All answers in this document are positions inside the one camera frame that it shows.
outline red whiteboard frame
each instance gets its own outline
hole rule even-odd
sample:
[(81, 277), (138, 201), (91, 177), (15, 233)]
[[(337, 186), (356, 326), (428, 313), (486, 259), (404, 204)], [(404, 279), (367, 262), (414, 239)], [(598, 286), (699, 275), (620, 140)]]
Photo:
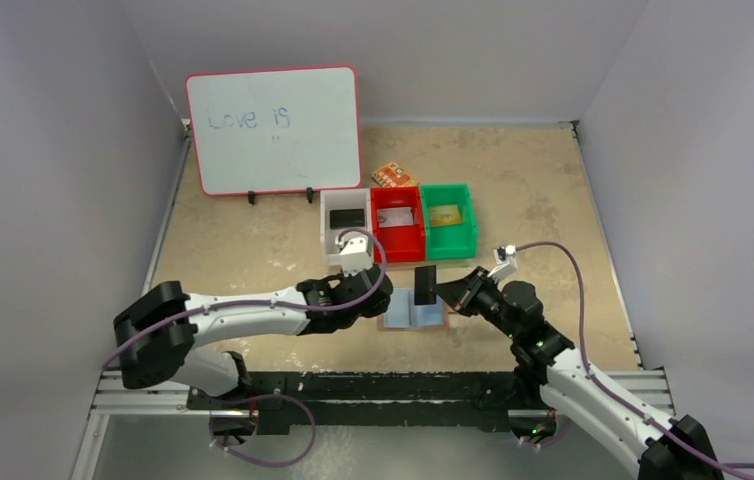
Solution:
[[(283, 68), (266, 68), (266, 69), (250, 69), (250, 70), (230, 70), (225, 72), (206, 72), (206, 73), (193, 73), (186, 77), (185, 82), (183, 82), (183, 89), (186, 92), (186, 103), (189, 107), (189, 121), (191, 122), (191, 125), (194, 125), (194, 115), (192, 114), (192, 108), (191, 108), (191, 98), (189, 97), (189, 80), (191, 80), (194, 77), (211, 77), (211, 76), (217, 76), (217, 75), (234, 75), (234, 74), (242, 74), (242, 73), (265, 73), (265, 72), (290, 72), (290, 71), (299, 71), (299, 70), (324, 70), (329, 68), (347, 68), (353, 73), (353, 92), (354, 92), (354, 104), (356, 106), (356, 133), (357, 133), (357, 156), (359, 157), (359, 182), (355, 185), (350, 186), (339, 186), (339, 187), (324, 187), (324, 188), (316, 188), (314, 191), (318, 192), (321, 190), (345, 190), (350, 188), (358, 188), (362, 185), (362, 139), (359, 138), (360, 134), (362, 133), (360, 129), (360, 123), (359, 123), (359, 76), (356, 73), (356, 69), (353, 68), (352, 65), (347, 64), (339, 64), (339, 65), (319, 65), (319, 66), (313, 66), (313, 67), (283, 67)], [(200, 177), (200, 189), (205, 193), (206, 195), (209, 195), (210, 197), (238, 197), (238, 196), (245, 196), (250, 192), (233, 192), (233, 193), (209, 193), (206, 191), (206, 188), (203, 186), (203, 172), (200, 168), (200, 155), (197, 152), (197, 139), (194, 138), (194, 128), (191, 129), (192, 132), (192, 142), (194, 145), (192, 148), (194, 149), (194, 156), (197, 159), (197, 174)], [(294, 190), (261, 190), (261, 191), (254, 191), (253, 193), (256, 194), (269, 194), (269, 193), (300, 193), (305, 192), (306, 188), (304, 189), (294, 189)]]

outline black clamp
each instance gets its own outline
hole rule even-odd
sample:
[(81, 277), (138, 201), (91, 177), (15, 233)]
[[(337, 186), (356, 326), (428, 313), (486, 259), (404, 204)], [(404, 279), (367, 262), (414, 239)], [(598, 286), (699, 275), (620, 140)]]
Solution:
[[(115, 317), (112, 325), (116, 344), (123, 344), (156, 322), (185, 312), (188, 299), (180, 282), (163, 282), (153, 287)], [(192, 349), (195, 333), (197, 326), (183, 318), (134, 343), (120, 357), (124, 388), (151, 387), (173, 377)]]
[[(306, 201), (312, 203), (312, 200), (314, 198), (315, 190), (313, 190), (312, 187), (306, 187)], [(256, 192), (254, 192), (253, 190), (247, 191), (247, 203), (256, 205)]]

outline white wall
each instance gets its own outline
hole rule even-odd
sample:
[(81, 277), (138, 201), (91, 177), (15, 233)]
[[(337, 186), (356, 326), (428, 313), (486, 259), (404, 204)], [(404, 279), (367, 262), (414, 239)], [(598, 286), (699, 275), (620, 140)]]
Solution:
[(70, 475), (181, 130), (116, 0), (0, 1), (0, 479)]
[(586, 111), (647, 0), (125, 0), (180, 113), (196, 72), (350, 63), (366, 122)]
[(643, 358), (754, 461), (754, 1), (651, 0), (580, 136)]

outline black base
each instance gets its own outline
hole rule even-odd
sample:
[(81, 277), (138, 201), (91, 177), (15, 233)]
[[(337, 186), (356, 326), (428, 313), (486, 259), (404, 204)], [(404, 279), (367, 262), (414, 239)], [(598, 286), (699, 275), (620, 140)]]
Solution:
[[(707, 431), (689, 415), (674, 422), (669, 430), (687, 445), (716, 459), (716, 452)], [(638, 480), (722, 480), (724, 475), (698, 460), (665, 436), (649, 441), (648, 449), (639, 459)]]
[[(283, 393), (295, 397), (309, 407), (319, 425), (463, 426), (539, 436), (532, 430), (550, 420), (547, 406), (512, 394), (514, 376), (509, 372), (251, 372), (250, 376), (248, 396)], [(190, 410), (233, 409), (227, 400), (227, 396), (210, 398), (200, 392), (189, 394), (186, 406)], [(511, 417), (510, 410), (539, 413)], [(303, 411), (291, 402), (263, 400), (256, 411), (260, 421), (255, 433), (259, 435), (285, 435), (292, 425), (309, 424)]]
[[(306, 201), (312, 203), (312, 200), (314, 198), (315, 191), (312, 189), (312, 187), (306, 187)], [(247, 192), (247, 203), (256, 205), (256, 192), (254, 192), (253, 190), (248, 190)]]

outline light blue box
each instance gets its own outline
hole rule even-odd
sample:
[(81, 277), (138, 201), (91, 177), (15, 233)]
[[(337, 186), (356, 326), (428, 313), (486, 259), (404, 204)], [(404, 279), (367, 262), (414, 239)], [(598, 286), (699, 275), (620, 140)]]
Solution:
[(383, 327), (411, 329), (445, 324), (444, 302), (441, 298), (437, 298), (433, 305), (415, 305), (413, 298), (411, 288), (395, 288), (389, 300), (389, 308), (383, 314)]

